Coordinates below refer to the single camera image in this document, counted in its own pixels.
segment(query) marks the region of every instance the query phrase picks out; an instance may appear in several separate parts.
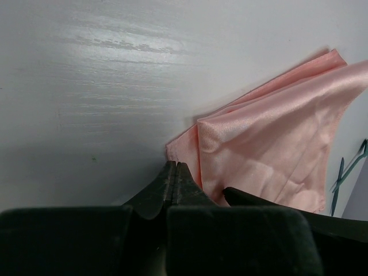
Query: pink cloth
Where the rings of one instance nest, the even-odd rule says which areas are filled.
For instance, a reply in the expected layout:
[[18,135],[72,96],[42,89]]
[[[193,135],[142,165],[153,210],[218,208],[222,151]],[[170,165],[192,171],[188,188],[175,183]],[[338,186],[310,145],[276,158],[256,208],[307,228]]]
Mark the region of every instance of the pink cloth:
[[347,66],[333,50],[199,119],[167,144],[168,158],[220,205],[230,186],[318,212],[340,118],[367,87],[368,61]]

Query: cloth fold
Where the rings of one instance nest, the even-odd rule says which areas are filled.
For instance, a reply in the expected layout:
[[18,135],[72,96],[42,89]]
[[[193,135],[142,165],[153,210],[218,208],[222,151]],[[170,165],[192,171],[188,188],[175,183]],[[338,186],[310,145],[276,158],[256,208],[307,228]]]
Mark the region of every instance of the cloth fold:
[[328,155],[341,116],[368,87],[368,61],[336,50],[245,94],[168,143],[211,199],[225,187],[308,212],[325,205]]

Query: glossy surface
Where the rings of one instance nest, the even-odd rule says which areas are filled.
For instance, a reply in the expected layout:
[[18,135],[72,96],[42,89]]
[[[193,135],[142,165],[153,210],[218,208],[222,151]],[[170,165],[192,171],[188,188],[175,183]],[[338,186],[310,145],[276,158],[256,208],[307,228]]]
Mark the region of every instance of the glossy surface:
[[[163,166],[164,144],[193,117],[244,94],[239,89],[325,46],[338,48],[348,63],[367,59],[367,6],[358,0],[2,1],[0,209],[128,200]],[[341,157],[350,160],[368,135],[367,102],[363,93],[340,125],[330,186]],[[342,203],[360,168],[341,189]],[[344,208],[339,204],[336,214]]]

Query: white table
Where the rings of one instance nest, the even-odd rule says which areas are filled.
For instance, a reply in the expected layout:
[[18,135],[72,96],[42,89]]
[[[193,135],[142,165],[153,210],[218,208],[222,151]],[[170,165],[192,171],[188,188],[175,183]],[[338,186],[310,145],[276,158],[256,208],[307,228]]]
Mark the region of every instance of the white table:
[[[240,88],[326,46],[367,59],[367,10],[358,0],[1,1],[0,210],[125,202],[163,166],[166,142]],[[344,116],[328,189],[368,136],[367,103],[364,93]]]

